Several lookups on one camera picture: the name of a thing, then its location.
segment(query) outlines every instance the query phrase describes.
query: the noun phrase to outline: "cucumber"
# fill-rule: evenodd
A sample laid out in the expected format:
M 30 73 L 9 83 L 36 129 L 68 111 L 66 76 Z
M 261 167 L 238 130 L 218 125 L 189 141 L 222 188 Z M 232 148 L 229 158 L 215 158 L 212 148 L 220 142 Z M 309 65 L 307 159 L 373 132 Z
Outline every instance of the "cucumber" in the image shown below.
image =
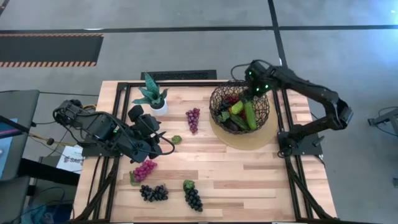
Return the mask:
M 239 117 L 235 114 L 231 114 L 231 116 L 229 118 L 231 118 L 231 120 L 235 124 L 237 124 L 243 131 L 250 130 L 250 127 L 248 126 L 248 124 L 246 124 L 246 122 L 244 122 L 244 120 L 241 117 Z
M 251 101 L 248 101 L 244 104 L 244 112 L 246 114 L 246 120 L 248 121 L 248 125 L 251 130 L 257 128 L 256 123 L 256 115 L 254 114 L 253 105 Z
M 243 110 L 243 102 L 239 100 L 231 107 L 232 114 L 238 114 Z

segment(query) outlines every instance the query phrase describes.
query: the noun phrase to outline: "succulent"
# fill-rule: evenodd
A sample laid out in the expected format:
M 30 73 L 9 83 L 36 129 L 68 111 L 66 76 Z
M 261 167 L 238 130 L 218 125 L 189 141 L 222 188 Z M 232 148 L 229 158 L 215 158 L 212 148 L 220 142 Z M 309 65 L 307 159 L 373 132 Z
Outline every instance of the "succulent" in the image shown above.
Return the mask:
M 192 180 L 185 180 L 184 181 L 184 188 L 185 189 L 192 189 L 195 187 L 195 183 Z
M 148 73 L 145 73 L 145 85 L 147 89 L 144 89 L 143 87 L 139 88 L 144 97 L 141 99 L 135 99 L 133 103 L 138 105 L 139 104 L 149 104 L 154 106 L 161 105 L 164 99 L 166 99 L 168 89 L 163 90 L 162 94 L 160 94 L 159 92 L 160 86 L 156 85 L 155 81 Z
M 182 141 L 182 138 L 181 138 L 180 136 L 173 136 L 173 137 L 172 137 L 172 142 L 173 142 L 174 144 L 180 144 L 181 141 Z

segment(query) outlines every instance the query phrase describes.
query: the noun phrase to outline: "wooden tabletop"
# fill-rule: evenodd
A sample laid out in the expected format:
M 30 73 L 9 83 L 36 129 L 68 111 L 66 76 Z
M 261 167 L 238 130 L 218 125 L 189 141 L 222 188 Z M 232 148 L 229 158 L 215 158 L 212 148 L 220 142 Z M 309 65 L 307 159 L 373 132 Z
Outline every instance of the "wooden tabletop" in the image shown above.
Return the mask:
M 117 84 L 117 81 L 103 82 L 97 111 L 112 113 Z M 130 164 L 130 159 L 123 156 L 119 165 L 111 222 L 295 220 L 285 162 L 277 157 L 279 145 L 276 136 L 264 147 L 253 151 L 237 150 L 225 145 L 214 135 L 209 122 L 209 99 L 214 89 L 213 86 L 170 87 L 167 96 L 168 113 L 156 118 L 162 122 L 160 131 L 167 131 L 165 137 L 180 135 L 183 141 L 173 154 L 159 156 L 154 160 L 158 166 L 143 182 L 152 187 L 165 184 L 170 192 L 169 199 L 152 203 L 143 201 L 139 187 L 133 187 L 129 183 L 129 171 L 139 164 Z M 311 122 L 306 97 L 294 91 L 288 91 L 288 96 L 294 123 Z M 130 101 L 141 97 L 137 88 L 131 89 Z M 118 118 L 121 117 L 123 99 L 124 92 L 119 103 Z M 274 103 L 271 92 L 268 99 L 270 103 Z M 281 95 L 279 99 L 284 126 L 289 127 Z M 194 107 L 201 109 L 196 135 L 189 131 L 185 117 L 185 112 Z M 143 108 L 145 113 L 150 113 L 147 105 Z M 164 142 L 160 146 L 163 151 L 171 149 Z M 93 157 L 84 161 L 74 203 L 76 215 L 86 207 L 96 160 Z M 313 156 L 302 156 L 302 160 L 309 191 L 327 213 L 335 216 L 324 166 Z M 91 197 L 98 188 L 102 161 L 99 164 Z M 194 211 L 185 201 L 182 190 L 185 179 L 195 181 L 202 198 L 203 212 Z M 297 192 L 301 214 L 305 217 L 302 194 L 299 189 Z M 107 198 L 108 192 L 104 194 L 101 203 L 100 218 L 104 217 Z

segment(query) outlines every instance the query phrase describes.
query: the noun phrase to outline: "wire basket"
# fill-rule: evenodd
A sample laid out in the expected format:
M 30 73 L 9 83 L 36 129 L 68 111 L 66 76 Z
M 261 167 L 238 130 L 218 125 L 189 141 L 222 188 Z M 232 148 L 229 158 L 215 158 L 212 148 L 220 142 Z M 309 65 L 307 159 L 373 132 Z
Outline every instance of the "wire basket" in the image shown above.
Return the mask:
M 219 122 L 216 117 L 221 114 L 221 109 L 223 109 L 222 104 L 226 104 L 225 102 L 230 103 L 229 106 L 233 105 L 233 101 L 231 98 L 237 99 L 239 95 L 247 90 L 248 85 L 245 81 L 237 80 L 237 81 L 228 81 L 226 83 L 218 86 L 210 97 L 210 114 L 213 121 L 220 127 L 222 127 L 225 131 L 231 134 L 246 134 L 252 133 L 260 129 L 268 120 L 269 115 L 269 102 L 267 99 L 267 95 L 262 95 L 261 97 L 254 97 L 252 100 L 254 114 L 256 115 L 256 123 L 257 128 L 253 130 L 247 131 L 235 131 L 229 129 L 224 123 Z

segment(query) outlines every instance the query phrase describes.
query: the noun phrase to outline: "gray floor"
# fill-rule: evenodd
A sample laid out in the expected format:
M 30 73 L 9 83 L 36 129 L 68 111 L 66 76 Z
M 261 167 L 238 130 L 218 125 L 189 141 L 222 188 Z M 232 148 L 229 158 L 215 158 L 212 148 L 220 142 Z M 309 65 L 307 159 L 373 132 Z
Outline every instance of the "gray floor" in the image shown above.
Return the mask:
M 280 26 L 391 25 L 394 0 L 274 0 Z M 11 0 L 0 30 L 183 26 L 271 26 L 266 0 Z M 343 220 L 396 223 L 398 139 L 369 127 L 381 108 L 398 106 L 398 30 L 282 31 L 287 63 L 297 74 L 336 90 L 354 110 L 344 131 L 325 131 L 326 171 L 338 216 Z M 217 69 L 229 78 L 233 65 L 263 58 L 279 63 L 273 31 L 105 34 L 98 65 L 90 68 L 0 68 L 0 91 L 97 95 L 103 80 L 139 79 L 143 71 Z M 37 122 L 64 99 L 95 103 L 94 96 L 41 95 Z M 317 116 L 320 105 L 310 102 Z M 381 126 L 391 131 L 388 125 Z M 61 138 L 56 124 L 35 133 Z M 50 151 L 29 141 L 25 157 Z

